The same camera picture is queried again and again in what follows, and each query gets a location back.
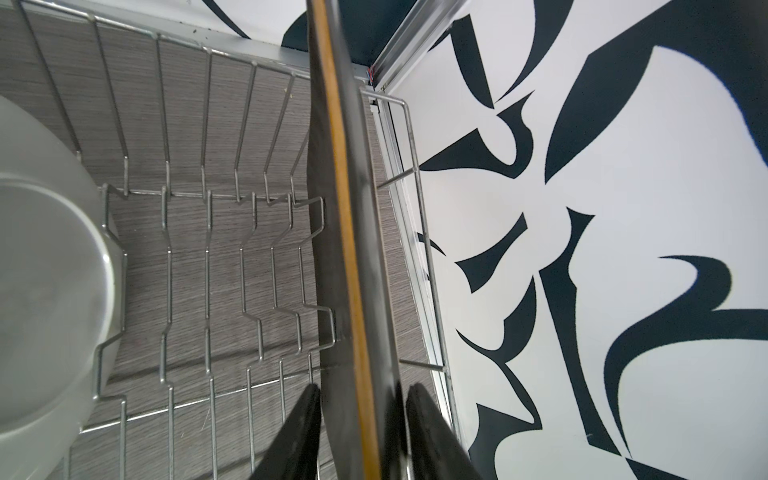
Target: metal wire rack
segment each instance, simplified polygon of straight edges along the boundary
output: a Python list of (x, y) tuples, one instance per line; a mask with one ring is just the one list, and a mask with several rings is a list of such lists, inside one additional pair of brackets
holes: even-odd
[[(280, 282), (278, 280), (277, 271), (279, 265), (276, 261), (276, 250), (278, 247), (283, 247), (283, 241), (286, 239), (292, 231), (294, 231), (294, 216), (296, 212), (306, 212), (304, 207), (308, 207), (310, 204), (319, 203), (321, 209), (324, 210), (324, 199), (321, 197), (305, 198), (301, 197), (302, 194), (299, 189), (299, 172), (297, 170), (300, 165), (302, 155), (306, 150), (307, 141), (309, 139), (309, 132), (303, 135), (303, 140), (300, 144), (298, 154), (295, 156), (295, 161), (291, 165), (290, 172), (288, 173), (288, 185), (289, 187), (279, 194), (270, 193), (270, 180), (273, 181), (273, 190), (275, 190), (275, 179), (270, 177), (270, 165), (273, 162), (273, 155), (276, 151), (276, 145), (278, 137), (280, 136), (281, 128), (286, 117), (286, 110), (289, 107), (291, 98), (293, 97), (293, 91), (297, 80), (308, 81), (310, 79), (308, 73), (295, 68), (288, 67), (286, 65), (279, 65), (277, 63), (263, 60), (260, 58), (250, 57), (248, 55), (234, 54), (226, 51), (220, 51), (215, 48), (211, 48), (202, 45), (198, 42), (191, 41), (186, 38), (179, 38), (177, 36), (169, 35), (161, 31), (154, 29), (143, 28), (136, 25), (129, 25), (126, 22), (116, 20), (113, 18), (106, 18), (101, 15), (96, 15), (93, 12), (84, 10), (77, 6), (64, 5), (60, 3), (48, 2), (46, 0), (12, 0), (14, 9), (16, 10), (18, 17), (21, 19), (22, 27), (28, 36), (28, 43), (32, 47), (36, 61), (41, 67), (42, 74), (45, 78), (45, 82), (48, 85), (51, 96), (55, 101), (55, 106), (58, 110), (58, 114), (61, 116), (61, 121), (65, 126), (65, 130), (69, 136), (71, 145), (74, 151), (80, 159), (84, 160), (83, 148), (81, 142), (78, 140), (78, 135), (75, 131), (73, 123), (70, 119), (70, 114), (65, 106), (64, 100), (57, 86), (57, 82), (54, 79), (54, 75), (49, 68), (46, 61), (43, 49), (38, 41), (38, 36), (35, 34), (32, 22), (29, 15), (25, 10), (23, 4), (32, 5), (35, 8), (43, 8), (57, 14), (69, 15), (74, 18), (80, 18), (90, 25), (92, 30), (93, 39), (97, 47), (98, 52), (98, 64), (101, 66), (101, 76), (104, 80), (104, 91), (109, 104), (109, 110), (111, 112), (111, 118), (114, 123), (114, 130), (116, 132), (118, 143), (120, 145), (120, 151), (122, 153), (122, 167), (121, 167), (121, 186), (117, 187), (110, 183), (103, 183), (101, 185), (101, 194), (103, 197), (104, 205), (104, 217), (101, 223), (101, 229), (104, 235), (109, 241), (114, 242), (123, 251), (123, 264), (124, 264), (124, 277), (122, 295), (123, 299), (123, 311), (125, 311), (125, 301), (127, 297), (131, 295), (130, 282), (128, 278), (128, 251), (130, 245), (124, 246), (118, 239), (118, 236), (113, 232), (111, 228), (111, 216), (119, 215), (115, 211), (115, 202), (123, 203), (124, 205), (130, 205), (130, 202), (135, 197), (140, 198), (154, 198), (159, 199), (160, 207), (160, 230), (164, 243), (164, 295), (165, 295), (165, 324), (159, 337), (159, 361), (157, 362), (157, 380), (162, 388), (165, 388), (165, 401), (164, 404), (154, 405), (149, 408), (142, 408), (138, 410), (129, 409), (129, 399), (133, 401), (131, 391), (125, 393), (105, 393), (103, 385), (105, 379), (103, 375), (103, 358), (104, 351), (110, 345), (120, 340), (126, 332), (126, 322), (124, 321), (121, 328), (106, 342), (97, 347), (94, 352), (94, 362), (96, 369), (94, 370), (93, 378), (93, 392), (94, 398), (100, 403), (113, 406), (117, 404), (119, 407), (119, 413), (114, 416), (114, 413), (110, 415), (101, 415), (105, 417), (98, 421), (93, 421), (89, 425), (86, 425), (81, 430), (81, 436), (92, 434), (96, 432), (103, 432), (107, 430), (118, 430), (118, 466), (116, 475), (118, 478), (126, 478), (127, 475), (127, 427), (132, 422), (138, 422), (144, 419), (156, 418), (159, 415), (165, 415), (167, 417), (167, 471), (165, 473), (157, 472), (157, 476), (167, 476), (168, 478), (181, 478), (181, 475), (177, 473), (178, 459), (175, 454), (177, 448), (175, 442), (177, 441), (177, 415), (179, 412), (184, 411), (192, 406), (208, 405), (210, 417), (210, 477), (216, 479), (222, 471), (220, 460), (218, 458), (217, 440), (219, 435), (217, 434), (217, 402), (224, 401), (227, 398), (238, 396), (239, 394), (246, 393), (244, 396), (247, 401), (247, 423), (248, 423), (248, 442), (249, 442), (249, 465), (250, 470), (253, 471), (260, 459), (260, 452), (258, 451), (258, 438), (262, 435), (259, 431), (257, 417), (260, 414), (258, 408), (254, 405), (254, 396), (258, 392), (268, 386), (277, 386), (280, 391), (280, 416), (283, 422), (286, 418), (286, 381), (289, 379), (299, 379), (305, 377), (309, 382), (317, 380), (316, 373), (319, 372), (319, 367), (313, 363), (313, 355), (322, 349), (332, 348), (336, 342), (335, 331), (335, 319), (333, 311), (321, 305), (316, 305), (312, 300), (312, 292), (308, 291), (308, 285), (313, 283), (313, 276), (305, 274), (305, 259), (304, 253), (307, 250), (311, 251), (311, 240), (320, 235), (325, 227), (325, 215), (323, 215), (323, 225), (315, 231), (310, 231), (306, 236), (299, 238), (298, 243), (295, 243), (290, 247), (293, 251), (292, 255), (296, 258), (298, 265), (298, 276), (300, 284), (300, 306), (309, 311), (313, 311), (318, 314), (322, 313), (326, 321), (329, 322), (330, 328), (333, 332), (333, 339), (331, 342), (323, 345), (308, 345), (306, 341), (306, 335), (303, 334), (303, 324), (301, 320), (300, 312), (296, 311), (289, 305), (279, 301), (278, 289)], [(114, 81), (111, 77), (111, 66), (108, 62), (108, 55), (105, 52), (104, 42), (102, 41), (102, 28), (113, 28), (121, 31), (130, 32), (131, 34), (142, 35), (149, 39), (153, 46), (154, 51), (154, 80), (155, 87), (157, 89), (157, 105), (159, 107), (159, 118), (161, 127), (161, 137), (163, 145), (163, 160), (164, 160), (164, 181), (159, 190), (152, 189), (138, 189), (131, 187), (131, 181), (133, 177), (133, 164), (131, 163), (131, 157), (128, 151), (128, 142), (126, 141), (126, 134), (124, 133), (123, 122), (121, 121), (121, 112), (118, 109), (118, 101), (116, 99)], [(171, 182), (171, 154), (170, 154), (170, 141), (169, 141), (169, 127), (168, 127), (168, 114), (166, 111), (166, 85), (164, 85), (164, 72), (161, 53), (161, 44), (168, 43), (183, 48), (188, 48), (192, 51), (200, 52), (204, 55), (204, 86), (203, 86), (203, 112), (202, 112), (202, 124), (200, 132), (200, 190), (195, 191), (180, 191), (172, 188)], [(245, 93), (243, 114), (240, 121), (239, 132), (237, 135), (237, 149), (235, 150), (234, 162), (230, 171), (231, 184), (230, 193), (213, 193), (211, 189), (212, 183), (207, 176), (207, 142), (209, 137), (209, 115), (210, 115), (210, 103), (211, 103), (211, 78), (212, 70), (214, 69), (214, 58), (223, 58), (227, 61), (236, 62), (245, 65), (248, 68), (248, 80), (247, 89)], [(249, 122), (249, 114), (251, 112), (251, 101), (254, 92), (254, 85), (256, 83), (256, 76), (259, 70), (271, 71), (273, 73), (281, 74), (287, 79), (287, 85), (284, 88), (283, 100), (280, 106), (280, 112), (277, 117), (276, 126), (270, 140), (270, 146), (266, 153), (266, 161), (263, 166), (263, 188), (264, 196), (257, 196), (255, 191), (248, 191), (241, 186), (241, 157), (243, 155), (243, 142), (247, 138), (247, 125)], [(427, 219), (425, 212), (425, 202), (423, 197), (422, 182), (419, 173), (419, 164), (415, 158), (415, 142), (413, 137), (413, 130), (410, 120), (410, 114), (408, 105), (398, 99), (389, 95), (373, 91), (371, 88), (367, 88), (361, 84), (361, 94), (368, 101), (379, 102), (379, 104), (390, 104), (400, 107), (404, 111), (406, 127), (408, 133), (409, 146), (413, 156), (414, 167), (400, 172), (395, 176), (383, 181), (379, 184), (381, 191), (387, 191), (390, 186), (396, 182), (405, 179), (412, 175), (415, 181), (415, 188), (418, 200), (419, 219), (421, 220), (421, 228), (423, 232), (423, 240), (425, 245), (429, 245), (429, 229), (427, 227)], [(216, 187), (220, 187), (222, 182), (217, 178), (214, 182)], [(205, 216), (205, 240), (204, 240), (204, 372), (205, 380), (207, 383), (207, 394), (202, 396), (195, 396), (192, 399), (185, 399), (184, 401), (178, 401), (178, 387), (175, 381), (171, 380), (169, 375), (169, 361), (168, 361), (168, 338), (171, 332), (174, 330), (174, 261), (177, 255), (177, 250), (174, 249), (174, 242), (171, 241), (171, 235), (169, 232), (169, 204), (172, 199), (176, 198), (188, 198), (188, 199), (200, 199), (204, 205)], [(256, 355), (251, 360), (248, 360), (245, 365), (245, 379), (244, 385), (234, 388), (217, 388), (217, 376), (214, 374), (214, 355), (211, 348), (211, 257), (212, 257), (212, 237), (214, 233), (214, 201), (218, 207), (220, 203), (236, 205), (249, 205), (250, 209), (247, 212), (248, 228), (242, 233), (241, 240), (237, 244), (237, 259), (239, 260), (239, 278), (240, 282), (238, 290), (240, 294), (240, 315), (243, 319), (247, 320), (251, 325), (255, 327), (255, 335), (253, 340), (256, 342)], [(295, 343), (293, 348), (289, 348), (289, 351), (280, 352), (278, 357), (274, 360), (278, 366), (278, 374), (274, 377), (255, 379), (256, 370), (261, 368), (265, 363), (265, 359), (268, 357), (266, 354), (265, 342), (264, 342), (264, 324), (263, 315), (258, 313), (253, 308), (249, 308), (247, 299), (252, 298), (247, 292), (249, 278), (247, 272), (247, 266), (250, 267), (249, 261), (249, 249), (253, 246), (253, 239), (256, 238), (257, 232), (260, 229), (259, 225), (259, 213), (264, 205), (267, 210), (282, 209), (285, 207), (286, 217), (284, 228), (271, 240), (269, 243), (269, 258), (270, 258), (270, 280), (271, 285), (267, 287), (269, 292), (267, 295), (271, 295), (271, 310), (273, 313), (286, 316), (293, 319), (293, 328), (295, 329)], [(131, 207), (123, 206), (121, 211), (126, 209), (130, 210)], [(407, 366), (419, 367), (426, 371), (440, 372), (444, 376), (445, 384), (448, 390), (448, 408), (447, 412), (444, 412), (447, 419), (452, 424), (456, 434), (461, 438), (460, 431), (458, 430), (458, 421), (455, 417), (455, 400), (452, 392), (451, 377), (449, 372), (449, 366), (447, 363), (447, 357), (445, 354), (445, 338), (442, 332), (442, 321), (440, 318), (439, 300), (437, 295), (437, 287), (435, 282), (435, 271), (432, 262), (432, 252), (429, 248), (425, 251), (425, 260), (427, 273), (429, 275), (429, 289), (431, 292), (432, 308), (434, 309), (434, 316), (436, 320), (436, 329), (438, 333), (437, 345), (440, 358), (442, 358), (442, 364), (433, 364), (429, 362), (414, 361), (409, 359), (401, 359), (401, 364)], [(286, 372), (286, 364), (292, 362), (297, 358), (303, 358), (306, 360), (306, 368), (299, 368), (293, 371)], [(321, 478), (323, 472), (331, 466), (333, 460), (326, 460), (324, 462), (318, 461), (317, 475)], [(70, 478), (72, 470), (72, 457), (71, 453), (67, 454), (61, 464), (61, 478)]]

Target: orange stripe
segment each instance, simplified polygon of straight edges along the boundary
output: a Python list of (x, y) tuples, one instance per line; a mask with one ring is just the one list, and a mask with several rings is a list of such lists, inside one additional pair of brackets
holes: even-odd
[(331, 127), (333, 163), (336, 168), (336, 198), (339, 204), (339, 223), (346, 270), (346, 287), (349, 297), (349, 319), (352, 324), (353, 359), (355, 367), (355, 391), (357, 415), (362, 443), (362, 470), (366, 479), (381, 478), (376, 417), (373, 406), (373, 383), (371, 380), (370, 358), (366, 340), (365, 320), (362, 315), (362, 294), (357, 268), (355, 237), (352, 224), (352, 205), (349, 194), (349, 173), (346, 157), (344, 123), (341, 113), (339, 82), (336, 77), (333, 50), (331, 48), (330, 26), (324, 0), (312, 0), (320, 53), (320, 69), (326, 85), (326, 102)]

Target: black and white wall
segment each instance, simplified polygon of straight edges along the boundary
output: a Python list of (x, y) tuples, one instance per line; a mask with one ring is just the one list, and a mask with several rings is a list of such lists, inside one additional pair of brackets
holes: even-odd
[(474, 0), (390, 92), (485, 478), (768, 477), (766, 27)]

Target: wood grain surface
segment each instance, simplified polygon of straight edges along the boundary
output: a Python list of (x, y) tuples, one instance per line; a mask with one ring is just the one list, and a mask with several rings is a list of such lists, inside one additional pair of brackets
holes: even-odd
[[(101, 60), (92, 27), (43, 15), (30, 15), (41, 47), (80, 139), (84, 165), (97, 184), (122, 185), (122, 153), (104, 87)], [(131, 189), (160, 190), (164, 183), (163, 137), (157, 100), (154, 45), (149, 38), (101, 29), (114, 92), (131, 160)], [(174, 193), (201, 192), (200, 139), (204, 98), (204, 54), (161, 43), (161, 64), (167, 105), (171, 184)], [(214, 58), (205, 153), (207, 186), (215, 194), (234, 194), (233, 163), (237, 148), (249, 69)], [(264, 195), (262, 171), (283, 101), (287, 78), (259, 70), (253, 90), (243, 153), (241, 192)], [(0, 94), (33, 114), (71, 146), (52, 96), (21, 30), (17, 14), (0, 8)], [(290, 190), (289, 172), (309, 124), (309, 82), (297, 79), (269, 169), (270, 194)], [(374, 170), (384, 178), (382, 155), (372, 118), (368, 117)], [(296, 169), (296, 192), (306, 197), (306, 153)], [(400, 245), (389, 193), (379, 192), (382, 234), (389, 272), (392, 311), (401, 358), (427, 361), (419, 320)], [(173, 197), (169, 203), (173, 246), (173, 327), (168, 340), (168, 375), (176, 387), (176, 404), (201, 399), (175, 410), (175, 478), (212, 477), (210, 405), (204, 367), (204, 244), (206, 215), (200, 198)], [(128, 398), (129, 414), (151, 412), (167, 404), (158, 376), (161, 331), (165, 327), (166, 255), (161, 235), (161, 202), (157, 196), (115, 199), (112, 214), (129, 253), (127, 332), (107, 388)], [(281, 425), (276, 360), (286, 356), (286, 406), (296, 401), (308, 381), (306, 355), (296, 351), (293, 319), (272, 310), (270, 244), (287, 225), (287, 205), (257, 205), (258, 228), (246, 246), (246, 292), (249, 312), (263, 319), (266, 358), (257, 358), (255, 324), (240, 313), (239, 245), (251, 225), (250, 205), (214, 201), (211, 246), (212, 358), (217, 393), (242, 389), (246, 368), (253, 381), (270, 382), (252, 390), (255, 450), (263, 452)], [(309, 234), (306, 207), (294, 212), (290, 233), (276, 247), (276, 291), (281, 306), (299, 312), (305, 348), (317, 344), (317, 319), (301, 307), (297, 244)], [(315, 300), (311, 249), (305, 249), (308, 300)], [(313, 359), (318, 366), (318, 359)], [(401, 368), (403, 388), (423, 382), (433, 394), (431, 376), (413, 367)], [(250, 447), (247, 398), (243, 392), (216, 401), (217, 472), (219, 478), (247, 478)], [(116, 404), (100, 405), (90, 423), (114, 419)], [(167, 413), (128, 423), (128, 478), (166, 478)], [(321, 438), (319, 459), (330, 460), (327, 439)], [(62, 478), (61, 465), (50, 478)], [(118, 429), (110, 427), (78, 437), (71, 457), (72, 478), (117, 478)], [(335, 478), (333, 466), (322, 478)]]

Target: white plate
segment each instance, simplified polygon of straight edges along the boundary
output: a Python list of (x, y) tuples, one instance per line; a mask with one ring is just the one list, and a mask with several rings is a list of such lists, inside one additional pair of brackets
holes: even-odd
[(122, 316), (121, 251), (102, 217), (75, 156), (0, 97), (0, 478), (47, 477), (94, 408), (94, 349)]

